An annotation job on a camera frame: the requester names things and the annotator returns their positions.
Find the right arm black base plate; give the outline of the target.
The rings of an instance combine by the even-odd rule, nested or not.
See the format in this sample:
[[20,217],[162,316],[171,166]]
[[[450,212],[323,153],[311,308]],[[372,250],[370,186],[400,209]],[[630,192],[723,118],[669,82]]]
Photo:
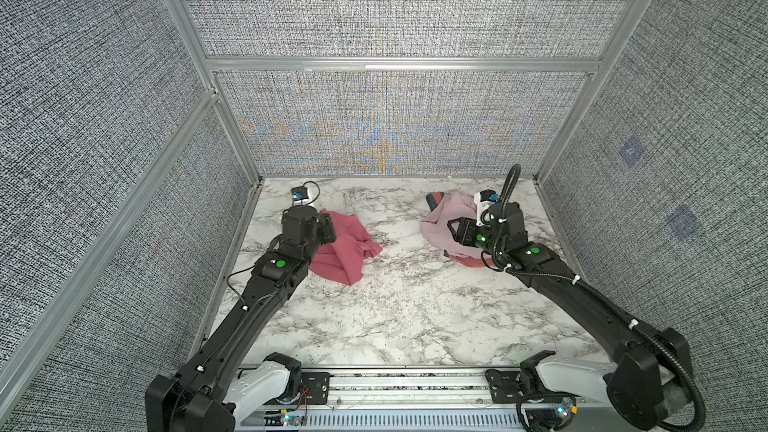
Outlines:
[[484,378],[494,404],[513,404],[527,397],[529,403],[559,403],[574,395],[547,389],[534,369],[487,369]]

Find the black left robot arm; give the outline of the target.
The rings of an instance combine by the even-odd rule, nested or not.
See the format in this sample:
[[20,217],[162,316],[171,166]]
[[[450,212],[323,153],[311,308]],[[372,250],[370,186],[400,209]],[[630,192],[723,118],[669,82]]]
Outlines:
[[267,322],[307,277],[318,249],[336,239],[330,215],[309,205],[291,206],[281,223],[213,335],[173,376],[159,375],[147,388],[148,430],[233,431],[268,402],[298,397],[301,364],[283,354],[268,355],[248,378],[236,377]]

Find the dark pink cloth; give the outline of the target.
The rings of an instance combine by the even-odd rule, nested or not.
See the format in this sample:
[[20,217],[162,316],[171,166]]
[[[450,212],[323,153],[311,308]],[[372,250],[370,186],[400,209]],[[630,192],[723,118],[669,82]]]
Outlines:
[[357,216],[328,211],[336,232],[336,240],[322,245],[309,270],[319,277],[352,286],[363,278],[367,259],[380,255],[383,247],[377,243]]

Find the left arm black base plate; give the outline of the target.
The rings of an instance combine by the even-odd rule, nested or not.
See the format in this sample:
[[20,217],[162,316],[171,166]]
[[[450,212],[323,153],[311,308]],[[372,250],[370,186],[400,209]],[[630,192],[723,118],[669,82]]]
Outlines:
[[272,399],[268,406],[297,408],[303,405],[326,405],[330,392],[331,374],[328,372],[303,372],[298,391],[283,399]]

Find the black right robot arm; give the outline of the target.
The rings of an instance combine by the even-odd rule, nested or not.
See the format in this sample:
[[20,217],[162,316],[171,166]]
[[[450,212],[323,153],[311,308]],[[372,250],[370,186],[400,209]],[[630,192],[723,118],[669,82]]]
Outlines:
[[525,430],[537,431],[545,423],[526,418],[524,404],[557,404],[560,425],[566,427],[579,398],[610,404],[639,430],[702,430],[707,409],[688,341],[675,329],[659,330],[616,305],[556,252],[531,241],[518,203],[495,202],[476,219],[449,220],[447,228],[454,242],[479,249],[487,268],[516,277],[560,307],[612,361],[602,368],[559,360],[545,350],[521,363],[514,384],[492,381],[494,389],[510,395]]

